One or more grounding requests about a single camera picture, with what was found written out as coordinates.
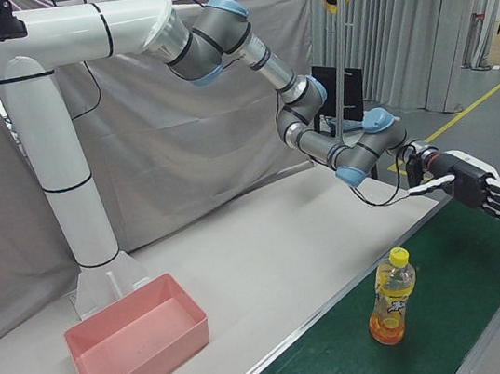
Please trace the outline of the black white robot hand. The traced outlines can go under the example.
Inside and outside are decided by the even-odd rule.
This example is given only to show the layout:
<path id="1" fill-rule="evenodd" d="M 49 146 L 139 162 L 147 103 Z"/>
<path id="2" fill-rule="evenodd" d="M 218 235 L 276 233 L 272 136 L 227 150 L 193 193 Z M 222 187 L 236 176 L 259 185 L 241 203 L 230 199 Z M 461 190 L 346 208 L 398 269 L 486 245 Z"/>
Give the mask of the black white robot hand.
<path id="1" fill-rule="evenodd" d="M 406 169 L 409 194 L 440 188 L 463 205 L 500 220 L 500 176 L 488 163 L 459 150 L 433 151 L 411 155 Z"/>

